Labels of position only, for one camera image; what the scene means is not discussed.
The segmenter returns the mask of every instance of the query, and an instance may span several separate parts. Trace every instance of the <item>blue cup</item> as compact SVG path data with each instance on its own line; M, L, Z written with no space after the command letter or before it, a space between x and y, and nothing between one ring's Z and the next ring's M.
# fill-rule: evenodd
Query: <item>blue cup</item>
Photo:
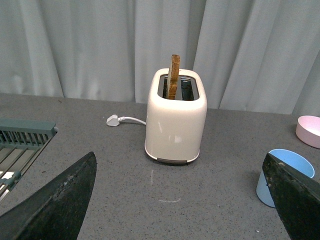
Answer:
M315 176L314 167L303 156L286 149L273 149L269 153L309 178L312 179ZM276 207L267 186L267 181L263 171L260 173L259 181L256 186L256 194L264 204L272 208Z

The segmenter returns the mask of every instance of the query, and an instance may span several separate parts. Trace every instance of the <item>wire rack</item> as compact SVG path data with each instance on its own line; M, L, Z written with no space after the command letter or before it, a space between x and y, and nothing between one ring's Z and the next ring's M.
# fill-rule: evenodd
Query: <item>wire rack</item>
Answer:
M56 134L55 123L0 118L0 202Z

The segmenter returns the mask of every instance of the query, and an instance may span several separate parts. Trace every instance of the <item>scratch mark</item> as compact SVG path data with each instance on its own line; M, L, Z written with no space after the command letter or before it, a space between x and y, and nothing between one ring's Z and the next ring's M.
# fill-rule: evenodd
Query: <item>scratch mark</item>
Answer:
M153 180L153 176L154 176L154 171L151 171L151 185L154 184L154 180Z
M177 203L181 200L181 198L179 198L178 200L175 200L175 201L167 201L167 200L160 200L159 199L159 202L163 202L163 203Z

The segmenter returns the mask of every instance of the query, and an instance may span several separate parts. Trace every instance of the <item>bread slice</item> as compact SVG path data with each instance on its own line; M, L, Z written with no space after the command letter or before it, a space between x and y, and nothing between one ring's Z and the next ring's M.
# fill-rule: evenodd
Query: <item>bread slice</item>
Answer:
M167 99L174 100L176 98L179 78L179 67L180 56L173 54L171 57L171 65L169 68L169 75L167 79Z

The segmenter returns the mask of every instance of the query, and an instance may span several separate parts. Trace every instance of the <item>pink bowl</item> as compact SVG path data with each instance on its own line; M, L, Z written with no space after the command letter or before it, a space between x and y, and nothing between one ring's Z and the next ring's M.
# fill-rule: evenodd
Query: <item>pink bowl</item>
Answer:
M320 149L320 117L299 117L295 133L304 143Z

